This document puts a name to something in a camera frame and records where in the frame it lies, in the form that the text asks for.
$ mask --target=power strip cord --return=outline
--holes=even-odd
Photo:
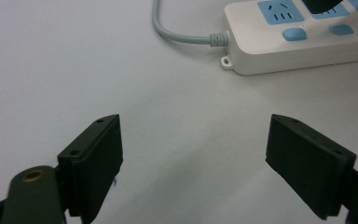
[[[154,0],[152,19],[154,28],[163,37],[177,42],[187,44],[210,45],[211,47],[226,47],[228,45],[228,34],[226,33],[211,34],[209,36],[192,36],[179,35],[166,30],[159,22],[159,5],[160,0]]]

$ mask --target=white surface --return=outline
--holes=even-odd
[[[228,3],[165,0],[161,22],[209,34]],[[151,4],[0,1],[0,200],[118,113],[124,163],[94,223],[323,223],[264,162],[269,118],[358,154],[358,63],[242,77],[220,68],[223,49],[161,39]]]
[[[358,11],[342,1],[348,16],[316,20],[301,0],[293,0],[303,21],[268,24],[258,3],[232,3],[225,7],[224,32],[228,32],[228,66],[241,75],[254,75],[312,66],[358,61]],[[329,27],[349,25],[353,34],[333,35]],[[307,39],[286,41],[282,33],[301,28]]]

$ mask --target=black object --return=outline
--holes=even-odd
[[[318,14],[328,11],[338,5],[342,0],[302,0],[310,13]]]
[[[343,204],[346,223],[358,224],[356,155],[299,120],[272,115],[267,163],[321,219],[337,216]]]
[[[119,116],[93,122],[58,161],[55,169],[37,166],[12,179],[0,202],[0,223],[62,224],[66,209],[91,223],[123,162]]]

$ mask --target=table surface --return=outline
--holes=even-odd
[[[208,35],[231,2],[164,0],[161,22]],[[151,9],[0,0],[0,200],[15,174],[55,166],[119,114],[124,163],[94,223],[324,223],[265,163],[269,120],[300,119],[358,155],[358,63],[239,76],[220,68],[224,49],[161,38]]]

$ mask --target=white power strip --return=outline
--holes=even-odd
[[[255,75],[358,61],[358,0],[312,15],[301,0],[251,0],[225,8],[224,69]]]

